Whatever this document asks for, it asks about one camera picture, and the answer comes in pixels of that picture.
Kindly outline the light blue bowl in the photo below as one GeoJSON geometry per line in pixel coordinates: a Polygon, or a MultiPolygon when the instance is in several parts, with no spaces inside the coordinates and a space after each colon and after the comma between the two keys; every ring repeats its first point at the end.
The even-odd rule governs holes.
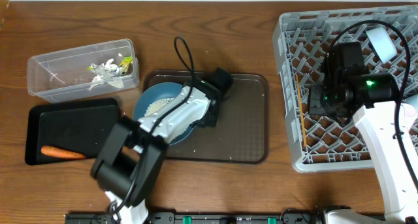
{"type": "Polygon", "coordinates": [[[396,48],[384,28],[378,27],[371,29],[366,32],[366,36],[383,64],[396,56],[396,48]]]}

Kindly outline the dark blue plate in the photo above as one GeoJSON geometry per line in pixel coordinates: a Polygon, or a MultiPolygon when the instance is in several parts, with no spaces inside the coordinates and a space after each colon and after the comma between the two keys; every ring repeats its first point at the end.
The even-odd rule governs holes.
{"type": "MultiPolygon", "coordinates": [[[[139,122],[142,130],[151,131],[158,118],[180,102],[179,96],[186,97],[189,90],[190,87],[183,87],[181,84],[174,82],[164,82],[150,87],[141,95],[135,106],[134,120],[139,122]],[[154,101],[163,98],[174,98],[174,100],[154,114],[145,117],[147,107],[154,101]]],[[[192,131],[189,125],[196,121],[197,115],[192,110],[193,107],[190,106],[190,102],[184,103],[159,123],[153,132],[153,136],[163,137],[169,145],[181,142],[192,131]]]]}

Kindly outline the pile of white rice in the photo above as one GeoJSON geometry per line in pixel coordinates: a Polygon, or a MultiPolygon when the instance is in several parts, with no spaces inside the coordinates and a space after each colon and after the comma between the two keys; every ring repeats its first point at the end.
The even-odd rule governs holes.
{"type": "Polygon", "coordinates": [[[163,108],[165,105],[169,104],[173,100],[174,98],[163,98],[163,99],[154,101],[147,107],[144,116],[147,117],[149,115],[154,114],[155,112],[157,112],[158,110],[160,110],[161,108],[163,108]]]}

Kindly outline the wooden chopstick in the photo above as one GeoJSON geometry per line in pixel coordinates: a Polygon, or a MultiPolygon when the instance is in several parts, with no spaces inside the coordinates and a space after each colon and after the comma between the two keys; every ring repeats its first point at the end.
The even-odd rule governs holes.
{"type": "Polygon", "coordinates": [[[301,131],[302,131],[302,141],[303,141],[303,148],[307,148],[307,141],[306,141],[306,130],[304,126],[304,112],[302,107],[302,99],[301,99],[301,92],[300,92],[300,84],[298,79],[298,74],[295,74],[295,80],[297,85],[297,95],[298,95],[298,105],[300,111],[300,124],[301,124],[301,131]]]}

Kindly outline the light blue cup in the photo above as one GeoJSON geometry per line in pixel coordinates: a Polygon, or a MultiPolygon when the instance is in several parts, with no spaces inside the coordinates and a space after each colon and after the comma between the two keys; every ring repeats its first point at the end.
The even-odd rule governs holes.
{"type": "Polygon", "coordinates": [[[418,94],[408,97],[405,99],[405,102],[414,107],[414,109],[418,112],[418,94]]]}

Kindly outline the pink plastic cup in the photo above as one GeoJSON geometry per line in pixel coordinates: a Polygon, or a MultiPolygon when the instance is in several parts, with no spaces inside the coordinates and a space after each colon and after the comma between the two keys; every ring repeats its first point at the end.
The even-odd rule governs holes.
{"type": "Polygon", "coordinates": [[[408,130],[410,130],[417,119],[417,111],[410,104],[404,103],[402,106],[404,108],[405,126],[408,130]]]}

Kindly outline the yellow green wrapper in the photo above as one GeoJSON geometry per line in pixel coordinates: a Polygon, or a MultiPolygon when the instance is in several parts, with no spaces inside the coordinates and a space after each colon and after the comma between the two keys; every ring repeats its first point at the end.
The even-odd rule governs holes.
{"type": "Polygon", "coordinates": [[[125,75],[128,72],[129,66],[132,63],[132,61],[132,56],[126,56],[122,59],[121,63],[119,64],[119,71],[121,75],[125,75]]]}

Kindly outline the aluminium foil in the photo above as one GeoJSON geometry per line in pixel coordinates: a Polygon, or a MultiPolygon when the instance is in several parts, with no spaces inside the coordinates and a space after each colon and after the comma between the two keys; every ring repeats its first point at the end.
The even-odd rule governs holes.
{"type": "Polygon", "coordinates": [[[100,65],[92,63],[88,67],[88,70],[102,79],[121,76],[121,69],[118,65],[114,64],[114,59],[109,59],[106,63],[100,65]]]}

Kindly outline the orange carrot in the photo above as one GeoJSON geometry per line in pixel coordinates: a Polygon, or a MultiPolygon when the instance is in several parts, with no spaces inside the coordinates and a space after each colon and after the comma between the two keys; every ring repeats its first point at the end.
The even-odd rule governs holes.
{"type": "Polygon", "coordinates": [[[64,150],[54,146],[43,146],[40,149],[41,153],[50,157],[60,158],[60,159],[86,159],[87,157],[78,152],[72,152],[69,150],[64,150]]]}

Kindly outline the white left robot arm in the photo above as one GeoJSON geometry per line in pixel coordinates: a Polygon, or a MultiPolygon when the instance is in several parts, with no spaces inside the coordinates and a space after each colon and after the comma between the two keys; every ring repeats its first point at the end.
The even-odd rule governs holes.
{"type": "Polygon", "coordinates": [[[215,127],[232,84],[231,74],[221,68],[204,79],[193,74],[178,96],[157,112],[136,121],[124,116],[113,126],[90,172],[110,199],[101,223],[145,222],[144,201],[169,144],[188,127],[215,127]]]}

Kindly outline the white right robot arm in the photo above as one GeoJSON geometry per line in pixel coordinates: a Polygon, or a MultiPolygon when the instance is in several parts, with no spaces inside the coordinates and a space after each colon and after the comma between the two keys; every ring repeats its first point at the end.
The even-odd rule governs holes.
{"type": "Polygon", "coordinates": [[[385,207],[385,223],[417,222],[417,152],[409,129],[416,109],[401,100],[394,77],[370,73],[359,42],[329,48],[310,88],[309,113],[353,120],[368,148],[385,207]]]}

